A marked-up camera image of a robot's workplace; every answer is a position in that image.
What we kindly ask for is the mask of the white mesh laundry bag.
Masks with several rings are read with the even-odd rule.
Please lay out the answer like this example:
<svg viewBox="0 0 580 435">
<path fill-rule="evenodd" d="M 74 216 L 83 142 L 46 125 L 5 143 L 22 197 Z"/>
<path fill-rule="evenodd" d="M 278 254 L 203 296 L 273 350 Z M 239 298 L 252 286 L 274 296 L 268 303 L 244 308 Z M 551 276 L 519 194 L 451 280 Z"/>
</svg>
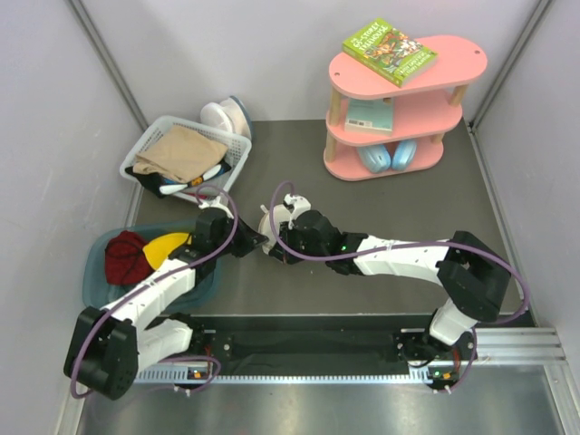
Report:
<svg viewBox="0 0 580 435">
<path fill-rule="evenodd" d="M 260 209 L 263 216 L 258 225 L 258 232 L 267 237 L 267 241 L 262 245 L 262 251 L 268 255 L 276 245 L 275 234 L 279 234 L 281 225 L 290 220 L 291 213 L 283 204 L 275 205 L 270 209 L 261 205 Z"/>
</svg>

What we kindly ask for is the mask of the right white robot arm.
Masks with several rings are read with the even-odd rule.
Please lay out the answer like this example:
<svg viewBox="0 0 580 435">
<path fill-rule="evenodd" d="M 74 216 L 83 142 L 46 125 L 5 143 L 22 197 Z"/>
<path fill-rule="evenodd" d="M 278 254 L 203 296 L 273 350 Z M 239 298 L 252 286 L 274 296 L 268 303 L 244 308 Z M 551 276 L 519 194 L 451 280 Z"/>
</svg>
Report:
<svg viewBox="0 0 580 435">
<path fill-rule="evenodd" d="M 267 238 L 265 253 L 288 265 L 318 261 L 344 276 L 399 276 L 441 287 L 448 298 L 422 337 L 425 352 L 436 359 L 476 324 L 499 321 L 514 277 L 502 258 L 466 231 L 429 244 L 382 239 L 342 232 L 316 210 L 284 205 L 265 210 L 258 228 Z"/>
</svg>

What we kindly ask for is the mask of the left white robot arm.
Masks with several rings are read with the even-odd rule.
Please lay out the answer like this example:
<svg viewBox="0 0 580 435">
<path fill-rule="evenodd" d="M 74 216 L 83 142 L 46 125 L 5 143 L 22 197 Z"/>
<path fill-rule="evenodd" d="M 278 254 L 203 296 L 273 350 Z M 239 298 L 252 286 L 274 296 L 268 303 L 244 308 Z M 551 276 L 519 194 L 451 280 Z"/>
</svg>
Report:
<svg viewBox="0 0 580 435">
<path fill-rule="evenodd" d="M 162 251 L 151 275 L 116 301 L 79 314 L 63 366 L 71 395 L 82 398 L 81 384 L 117 400 L 152 365 L 178 353 L 198 358 L 206 346 L 198 324 L 161 314 L 211 275 L 221 256 L 244 257 L 267 240 L 226 208 L 205 209 L 183 242 Z"/>
</svg>

